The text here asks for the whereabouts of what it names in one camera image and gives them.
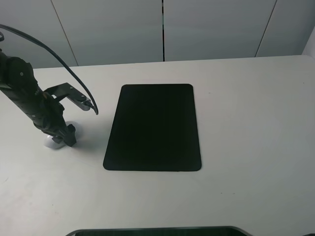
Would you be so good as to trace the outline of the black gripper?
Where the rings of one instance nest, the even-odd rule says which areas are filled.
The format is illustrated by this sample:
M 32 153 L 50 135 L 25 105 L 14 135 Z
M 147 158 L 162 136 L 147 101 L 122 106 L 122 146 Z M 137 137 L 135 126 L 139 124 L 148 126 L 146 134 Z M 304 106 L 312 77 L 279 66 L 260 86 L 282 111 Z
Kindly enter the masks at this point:
M 52 136 L 60 144 L 64 142 L 72 147 L 76 144 L 73 124 L 66 125 L 63 118 L 64 107 L 61 100 L 68 97 L 60 92 L 59 86 L 43 91 L 38 85 L 15 85 L 14 104 L 33 121 L 34 126 L 43 133 Z

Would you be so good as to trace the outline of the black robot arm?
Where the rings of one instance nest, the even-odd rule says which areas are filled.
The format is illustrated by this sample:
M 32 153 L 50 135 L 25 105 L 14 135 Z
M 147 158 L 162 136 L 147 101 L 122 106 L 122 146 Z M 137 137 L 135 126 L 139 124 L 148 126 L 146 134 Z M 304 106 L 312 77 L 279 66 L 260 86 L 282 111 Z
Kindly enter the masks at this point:
M 75 127 L 66 125 L 64 107 L 60 101 L 67 97 L 62 93 L 55 98 L 49 90 L 43 91 L 34 77 L 30 63 L 18 57 L 0 53 L 0 90 L 43 133 L 52 136 L 53 142 L 76 144 Z

